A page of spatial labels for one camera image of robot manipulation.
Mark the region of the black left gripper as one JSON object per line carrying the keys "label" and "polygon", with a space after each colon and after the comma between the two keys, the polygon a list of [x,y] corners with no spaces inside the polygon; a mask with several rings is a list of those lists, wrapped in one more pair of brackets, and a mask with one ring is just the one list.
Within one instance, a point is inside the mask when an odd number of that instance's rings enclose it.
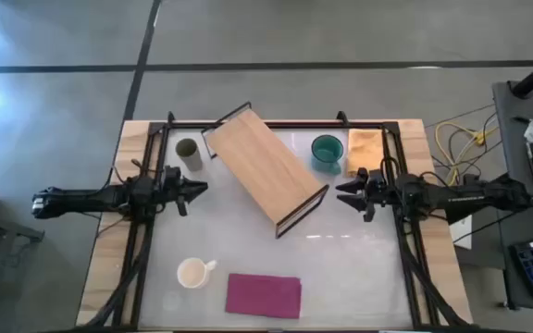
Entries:
{"label": "black left gripper", "polygon": [[177,166],[165,166],[162,173],[162,185],[156,196],[156,203],[165,206],[174,203],[180,216],[188,215],[187,204],[196,199],[208,189],[203,181],[184,179],[181,181],[181,171]]}

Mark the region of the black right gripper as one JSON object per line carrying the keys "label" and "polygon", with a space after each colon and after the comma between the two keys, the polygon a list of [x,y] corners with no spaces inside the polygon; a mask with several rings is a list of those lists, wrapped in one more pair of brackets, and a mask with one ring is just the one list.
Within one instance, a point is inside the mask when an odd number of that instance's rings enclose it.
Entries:
{"label": "black right gripper", "polygon": [[[364,194],[356,194],[366,188]],[[395,188],[388,184],[380,169],[375,169],[369,173],[364,167],[357,170],[353,180],[337,185],[338,191],[353,194],[338,194],[337,199],[348,204],[357,212],[364,212],[363,219],[366,223],[371,222],[376,213],[377,205],[397,205],[400,203],[399,194]]]}

